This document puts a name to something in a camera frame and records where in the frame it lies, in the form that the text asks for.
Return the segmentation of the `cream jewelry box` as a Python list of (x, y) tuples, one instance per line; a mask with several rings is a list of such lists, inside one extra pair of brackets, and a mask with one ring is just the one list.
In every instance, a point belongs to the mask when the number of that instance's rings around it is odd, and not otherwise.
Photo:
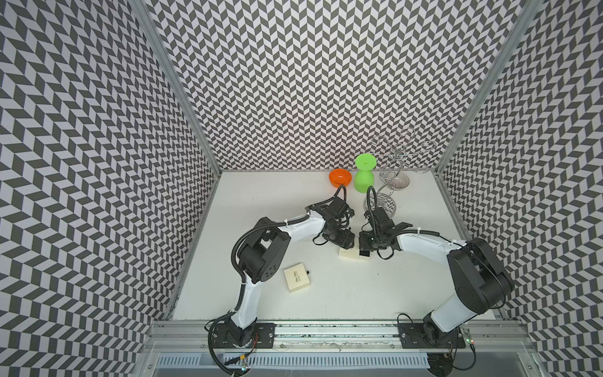
[(284, 277), (289, 292), (297, 292), (310, 286), (309, 273), (303, 262), (285, 269)]
[(368, 261), (371, 257), (371, 253), (370, 251), (361, 251), (359, 248), (340, 248), (339, 257), (344, 259)]

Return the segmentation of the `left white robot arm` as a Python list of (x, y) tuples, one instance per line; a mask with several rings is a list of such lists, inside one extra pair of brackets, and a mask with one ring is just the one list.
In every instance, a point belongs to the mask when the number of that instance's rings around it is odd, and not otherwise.
[(227, 314), (210, 320), (210, 325), (223, 322), (237, 331), (246, 331), (258, 318), (258, 305), (263, 284), (279, 270), (290, 244), (308, 237), (320, 238), (345, 250), (354, 246), (350, 223), (354, 210), (347, 203), (347, 189), (339, 185), (330, 198), (310, 204), (304, 215), (284, 221), (267, 217), (258, 220), (245, 232), (231, 251), (232, 267), (241, 278), (237, 303)]

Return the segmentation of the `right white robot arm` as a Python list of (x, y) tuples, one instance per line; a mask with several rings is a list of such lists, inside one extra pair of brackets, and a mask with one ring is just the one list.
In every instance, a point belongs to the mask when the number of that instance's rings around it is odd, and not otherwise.
[(361, 251), (381, 255), (382, 250), (390, 249), (390, 255), (380, 256), (386, 260), (397, 252), (414, 253), (449, 268), (454, 293), (425, 315), (419, 330), (427, 347), (438, 347), (460, 325), (507, 302), (514, 282), (486, 240), (449, 240), (436, 231), (414, 229), (410, 223), (396, 224), (378, 205), (378, 193), (372, 186), (365, 202), (364, 216), (371, 229), (360, 232)]

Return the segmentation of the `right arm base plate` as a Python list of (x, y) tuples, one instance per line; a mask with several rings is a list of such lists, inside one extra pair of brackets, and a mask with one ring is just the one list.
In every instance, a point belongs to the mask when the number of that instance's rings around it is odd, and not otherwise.
[(466, 341), (458, 329), (442, 332), (435, 325), (400, 324), (399, 336), (404, 349), (465, 349)]

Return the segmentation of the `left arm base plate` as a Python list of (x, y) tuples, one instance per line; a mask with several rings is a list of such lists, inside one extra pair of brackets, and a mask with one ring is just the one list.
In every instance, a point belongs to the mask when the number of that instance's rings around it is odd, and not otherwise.
[(218, 349), (272, 349), (275, 332), (274, 323), (253, 323), (246, 328), (219, 323), (210, 330), (209, 344)]

